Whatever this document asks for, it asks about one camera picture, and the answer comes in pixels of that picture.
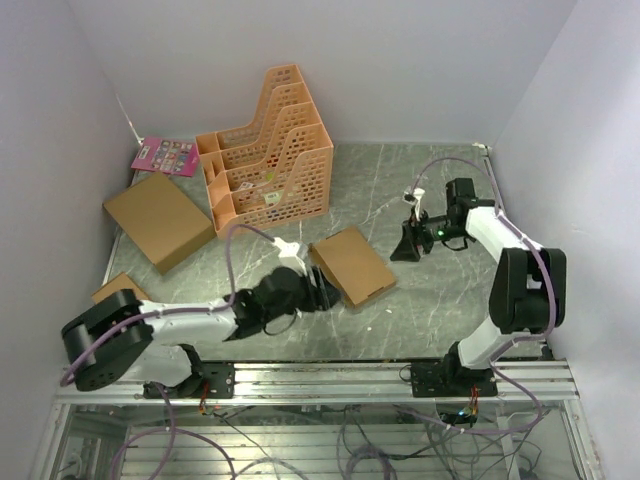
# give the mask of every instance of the white wall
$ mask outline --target white wall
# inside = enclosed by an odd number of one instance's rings
[[[493,142],[575,0],[69,0],[142,135],[248,123],[299,63],[338,141]]]
[[[495,145],[510,215],[569,262],[566,355],[608,477],[637,478],[640,3],[583,0]]]
[[[26,478],[113,225],[101,202],[135,151],[113,90],[62,0],[0,5],[0,465]]]

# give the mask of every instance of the metal rail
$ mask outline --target metal rail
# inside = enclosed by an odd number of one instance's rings
[[[566,361],[504,361],[498,369],[524,385],[540,401],[578,398]],[[414,398],[411,385],[400,378],[407,363],[236,363],[234,397],[211,399],[218,405],[303,405],[366,403],[458,402],[459,397]],[[517,387],[496,379],[498,396],[483,402],[529,401]],[[161,399],[142,397],[142,384],[116,382],[96,392],[74,386],[58,389],[55,402],[63,404],[154,405]],[[197,405],[198,399],[173,399],[174,405]]]

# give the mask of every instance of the flat cardboard box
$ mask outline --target flat cardboard box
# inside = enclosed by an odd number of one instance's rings
[[[138,300],[151,300],[149,298],[149,295],[147,295],[144,290],[142,290],[133,280],[131,280],[126,273],[121,273],[115,278],[109,280],[97,292],[91,295],[91,299],[94,301],[94,303],[100,303],[112,293],[118,292],[125,288],[130,288],[131,290],[133,290],[133,293]]]
[[[395,286],[396,278],[357,227],[311,245],[310,256],[327,279],[358,308]]]
[[[162,173],[132,185],[104,208],[162,275],[215,236],[211,220]]]

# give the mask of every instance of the pink card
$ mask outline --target pink card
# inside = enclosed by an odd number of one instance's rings
[[[198,166],[198,149],[192,142],[145,137],[131,168],[191,177]]]

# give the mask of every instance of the black mounting bracket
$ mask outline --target black mounting bracket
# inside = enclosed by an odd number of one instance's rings
[[[200,362],[194,365],[194,373],[185,381],[166,390],[172,398],[200,398],[205,385],[209,385],[207,398],[233,398],[236,384],[236,369],[229,362]],[[147,399],[161,398],[158,389],[152,383],[143,385],[143,397]]]
[[[460,364],[458,342],[442,360],[412,362],[411,390],[415,398],[468,397],[478,389],[479,397],[495,397],[498,388],[491,369],[470,370]]]
[[[420,361],[411,364],[411,391],[415,398],[469,397],[471,388],[478,389],[479,397],[498,395],[491,370],[473,370],[474,376],[465,379],[447,380],[443,376],[443,361]]]

